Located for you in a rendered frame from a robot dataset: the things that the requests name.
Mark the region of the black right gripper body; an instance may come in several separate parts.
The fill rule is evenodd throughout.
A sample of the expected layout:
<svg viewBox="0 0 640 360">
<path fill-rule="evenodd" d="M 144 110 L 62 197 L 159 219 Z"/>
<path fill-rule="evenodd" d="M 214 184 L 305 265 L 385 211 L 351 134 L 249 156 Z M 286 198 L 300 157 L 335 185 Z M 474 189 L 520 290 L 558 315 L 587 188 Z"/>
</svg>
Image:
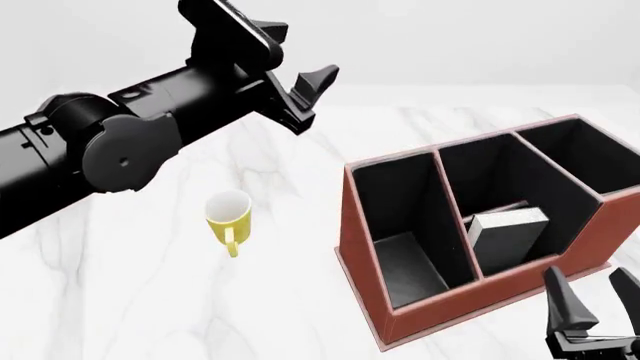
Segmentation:
<svg viewBox="0 0 640 360">
<path fill-rule="evenodd" d="M 604 336 L 547 327 L 545 341 L 554 359 L 640 360 L 640 328 L 634 331 L 633 336 Z"/>
</svg>

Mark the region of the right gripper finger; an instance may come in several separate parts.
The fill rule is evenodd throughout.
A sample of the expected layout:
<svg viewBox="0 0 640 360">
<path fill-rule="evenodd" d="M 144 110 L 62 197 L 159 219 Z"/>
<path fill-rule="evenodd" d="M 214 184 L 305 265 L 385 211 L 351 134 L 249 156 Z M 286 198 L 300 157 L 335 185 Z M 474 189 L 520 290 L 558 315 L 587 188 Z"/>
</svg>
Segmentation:
<svg viewBox="0 0 640 360">
<path fill-rule="evenodd" d="M 557 266 L 545 270 L 544 284 L 548 305 L 548 332 L 586 332 L 599 323 L 580 301 Z"/>
<path fill-rule="evenodd" d="M 640 335 L 640 280 L 624 267 L 615 269 L 609 280 L 622 302 L 635 335 Z"/>
</svg>

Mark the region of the yellow mug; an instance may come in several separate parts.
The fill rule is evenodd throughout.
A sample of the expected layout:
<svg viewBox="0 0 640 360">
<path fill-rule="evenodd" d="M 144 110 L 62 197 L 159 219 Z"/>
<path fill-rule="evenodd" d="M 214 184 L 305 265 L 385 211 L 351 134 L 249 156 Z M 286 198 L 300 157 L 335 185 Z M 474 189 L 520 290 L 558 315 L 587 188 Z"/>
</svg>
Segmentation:
<svg viewBox="0 0 640 360">
<path fill-rule="evenodd" d="M 251 198 L 237 189 L 214 194 L 205 204 L 207 224 L 230 257 L 237 257 L 239 245 L 249 239 L 251 211 Z"/>
</svg>

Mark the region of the red-brown desk caddy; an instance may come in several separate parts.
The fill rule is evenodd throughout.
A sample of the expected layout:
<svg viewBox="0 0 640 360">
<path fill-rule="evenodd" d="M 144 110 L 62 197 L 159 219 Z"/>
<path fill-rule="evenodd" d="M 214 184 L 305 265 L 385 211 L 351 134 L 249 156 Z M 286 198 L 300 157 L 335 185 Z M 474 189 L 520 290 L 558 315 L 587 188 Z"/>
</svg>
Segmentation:
<svg viewBox="0 0 640 360">
<path fill-rule="evenodd" d="M 549 224 L 483 269 L 464 219 L 516 203 Z M 335 252 L 381 350 L 590 275 L 640 227 L 640 151 L 572 114 L 344 167 Z"/>
</svg>

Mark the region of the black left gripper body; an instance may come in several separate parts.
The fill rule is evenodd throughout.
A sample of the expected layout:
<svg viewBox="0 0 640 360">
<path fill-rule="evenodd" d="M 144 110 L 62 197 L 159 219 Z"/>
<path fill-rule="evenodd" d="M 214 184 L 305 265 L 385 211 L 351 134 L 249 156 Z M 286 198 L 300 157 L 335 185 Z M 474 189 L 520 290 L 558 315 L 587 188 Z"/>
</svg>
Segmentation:
<svg viewBox="0 0 640 360">
<path fill-rule="evenodd" d="M 314 86 L 305 74 L 298 74 L 296 83 L 287 92 L 272 71 L 257 77 L 257 81 L 245 86 L 242 95 L 252 111 L 282 125 L 293 134 L 300 135 L 311 128 L 315 119 L 312 98 Z"/>
</svg>

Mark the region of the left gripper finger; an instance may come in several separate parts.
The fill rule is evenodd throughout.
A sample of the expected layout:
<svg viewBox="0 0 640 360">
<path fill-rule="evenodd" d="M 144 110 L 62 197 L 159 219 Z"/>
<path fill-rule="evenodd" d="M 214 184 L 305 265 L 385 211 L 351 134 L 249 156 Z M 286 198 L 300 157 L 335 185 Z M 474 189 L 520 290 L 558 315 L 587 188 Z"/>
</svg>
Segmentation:
<svg viewBox="0 0 640 360">
<path fill-rule="evenodd" d="M 289 26 L 287 23 L 256 20 L 255 25 L 266 35 L 273 39 L 277 44 L 283 44 L 286 40 Z"/>
<path fill-rule="evenodd" d="M 340 68 L 328 65 L 318 71 L 299 73 L 291 89 L 291 98 L 300 110 L 311 110 L 320 97 L 335 82 Z"/>
</svg>

